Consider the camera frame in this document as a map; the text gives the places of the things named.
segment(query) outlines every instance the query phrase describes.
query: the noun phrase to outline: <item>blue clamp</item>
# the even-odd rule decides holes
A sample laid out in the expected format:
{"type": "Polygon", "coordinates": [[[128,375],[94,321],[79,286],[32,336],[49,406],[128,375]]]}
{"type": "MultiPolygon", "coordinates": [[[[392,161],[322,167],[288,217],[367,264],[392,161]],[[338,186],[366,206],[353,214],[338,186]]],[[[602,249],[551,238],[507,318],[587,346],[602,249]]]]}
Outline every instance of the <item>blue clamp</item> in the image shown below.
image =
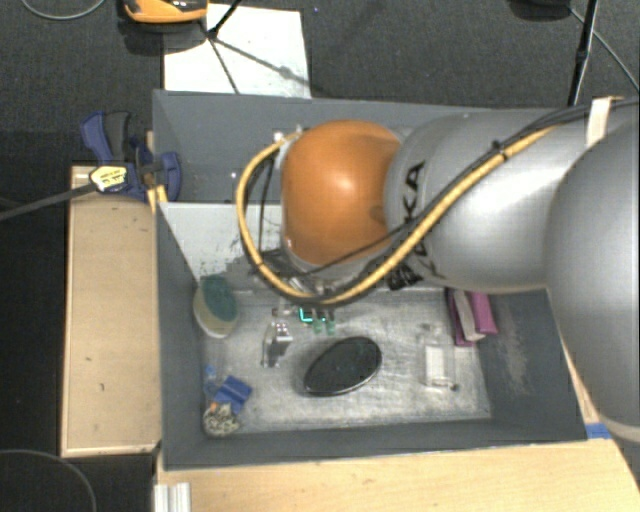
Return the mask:
{"type": "Polygon", "coordinates": [[[129,118],[127,112],[105,114],[97,111],[80,123],[84,145],[93,151],[98,164],[104,166],[117,163],[127,171],[124,183],[100,192],[122,194],[146,202],[147,186],[142,178],[145,174],[152,173],[155,175],[155,184],[166,187],[169,201],[177,200],[182,183],[178,155],[174,152],[163,153],[160,160],[154,162],[153,154],[146,144],[135,136],[128,136],[129,118]]]}
{"type": "Polygon", "coordinates": [[[238,414],[249,398],[249,395],[251,395],[251,391],[250,386],[229,375],[213,397],[213,401],[220,404],[230,403],[233,414],[238,414]]]}

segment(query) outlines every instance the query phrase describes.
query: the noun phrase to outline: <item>small bottle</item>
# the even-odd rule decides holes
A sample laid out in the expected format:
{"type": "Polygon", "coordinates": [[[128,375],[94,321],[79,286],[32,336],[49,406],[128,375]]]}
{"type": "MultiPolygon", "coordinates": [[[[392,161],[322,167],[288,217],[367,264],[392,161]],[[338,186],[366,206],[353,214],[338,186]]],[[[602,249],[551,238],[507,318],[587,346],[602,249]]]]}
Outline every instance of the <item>small bottle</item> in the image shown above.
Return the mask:
{"type": "Polygon", "coordinates": [[[458,388],[456,383],[455,347],[444,325],[434,324],[421,335],[420,357],[423,361],[422,383],[429,388],[458,388]]]}
{"type": "Polygon", "coordinates": [[[336,333],[336,317],[333,312],[333,309],[327,310],[325,327],[327,330],[328,336],[333,336],[336,333]]]}
{"type": "Polygon", "coordinates": [[[202,340],[202,391],[208,407],[224,381],[226,368],[226,340],[204,338],[202,340]]]}
{"type": "Polygon", "coordinates": [[[311,310],[311,325],[313,327],[314,334],[320,334],[322,332],[322,318],[318,315],[315,309],[311,310]]]}

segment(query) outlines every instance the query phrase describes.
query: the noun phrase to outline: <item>wooden board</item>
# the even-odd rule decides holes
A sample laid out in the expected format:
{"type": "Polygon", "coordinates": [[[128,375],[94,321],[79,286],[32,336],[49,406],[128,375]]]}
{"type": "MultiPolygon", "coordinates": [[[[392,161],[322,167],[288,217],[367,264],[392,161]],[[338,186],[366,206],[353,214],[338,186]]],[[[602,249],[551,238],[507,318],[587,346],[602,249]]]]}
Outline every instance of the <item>wooden board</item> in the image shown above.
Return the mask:
{"type": "MultiPolygon", "coordinates": [[[[73,186],[89,170],[74,168],[73,186]]],[[[63,457],[148,452],[160,439],[152,220],[122,196],[71,203],[63,457]]]]}
{"type": "Polygon", "coordinates": [[[587,388],[585,388],[584,383],[582,382],[582,378],[580,378],[580,375],[578,374],[578,371],[573,364],[571,353],[569,352],[569,350],[567,350],[567,347],[566,345],[564,345],[564,343],[563,348],[565,356],[567,357],[569,375],[571,375],[571,380],[576,391],[576,398],[578,399],[578,405],[580,406],[580,411],[582,412],[584,422],[587,425],[590,423],[599,423],[600,416],[598,414],[598,409],[595,407],[595,405],[593,405],[591,395],[589,395],[587,388]]]}
{"type": "Polygon", "coordinates": [[[166,473],[193,512],[635,512],[640,495],[613,441],[591,440],[339,462],[166,473]]]}

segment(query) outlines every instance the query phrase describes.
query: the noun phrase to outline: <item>gray bin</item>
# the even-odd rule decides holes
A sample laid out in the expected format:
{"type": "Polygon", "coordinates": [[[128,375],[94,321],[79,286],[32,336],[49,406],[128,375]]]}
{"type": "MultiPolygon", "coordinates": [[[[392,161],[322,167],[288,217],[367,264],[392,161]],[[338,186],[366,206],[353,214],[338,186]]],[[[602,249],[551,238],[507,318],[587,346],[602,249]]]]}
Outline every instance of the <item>gray bin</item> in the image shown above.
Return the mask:
{"type": "MultiPolygon", "coordinates": [[[[297,123],[311,126],[338,116],[382,122],[393,115],[395,123],[392,125],[416,126],[429,116],[449,113],[446,107],[156,92],[154,132],[157,152],[176,150],[183,158],[186,175],[181,201],[218,203],[201,205],[203,216],[215,217],[215,208],[231,198],[233,178],[229,171],[238,170],[246,163],[251,153],[270,140],[273,129],[287,131],[297,123]],[[229,147],[232,141],[236,141],[236,145],[229,147]]],[[[171,225],[168,211],[183,206],[189,208],[188,204],[168,205],[157,215],[162,446],[166,469],[301,462],[585,439],[561,342],[546,294],[542,292],[491,298],[501,333],[488,337],[477,346],[477,389],[481,390],[479,407],[482,414],[478,410],[466,415],[464,411],[457,411],[459,414],[449,417],[434,415],[413,420],[403,417],[398,418],[398,422],[391,416],[349,428],[298,428],[292,424],[290,430],[282,426],[272,431],[247,428],[228,438],[208,438],[201,427],[202,334],[193,319],[191,303],[200,271],[219,269],[198,268],[191,252],[202,248],[198,244],[185,243],[181,234],[176,239],[175,233],[180,228],[171,225]]],[[[220,230],[229,230],[228,219],[218,218],[222,223],[220,230]]],[[[197,225],[183,228],[185,232],[202,229],[197,225]]],[[[265,307],[277,304],[277,296],[269,290],[258,288],[256,293],[267,294],[263,301],[265,307]]],[[[425,288],[396,293],[401,294],[398,296],[401,300],[411,303],[428,302],[440,292],[425,288]]],[[[345,319],[349,316],[348,312],[339,311],[338,314],[344,314],[345,319]]],[[[412,322],[415,324],[417,320],[406,319],[408,327],[412,322]]],[[[252,335],[251,343],[257,349],[263,334],[260,326],[252,335]]],[[[255,385],[250,374],[241,377],[249,385],[255,385]]],[[[250,407],[251,400],[258,401],[256,397],[252,396],[245,407],[250,407]]]]}

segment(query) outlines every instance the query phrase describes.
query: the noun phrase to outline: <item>blue tape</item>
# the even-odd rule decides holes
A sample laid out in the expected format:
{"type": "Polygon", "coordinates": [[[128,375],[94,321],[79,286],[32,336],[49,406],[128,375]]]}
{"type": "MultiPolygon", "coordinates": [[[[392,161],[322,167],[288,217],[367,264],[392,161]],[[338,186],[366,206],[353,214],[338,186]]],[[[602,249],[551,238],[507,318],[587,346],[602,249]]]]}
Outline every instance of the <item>blue tape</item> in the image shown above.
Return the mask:
{"type": "Polygon", "coordinates": [[[584,427],[589,439],[611,439],[611,434],[604,423],[589,423],[584,427]]]}
{"type": "Polygon", "coordinates": [[[238,414],[251,394],[251,387],[229,375],[213,397],[214,402],[230,403],[233,414],[238,414]]]}

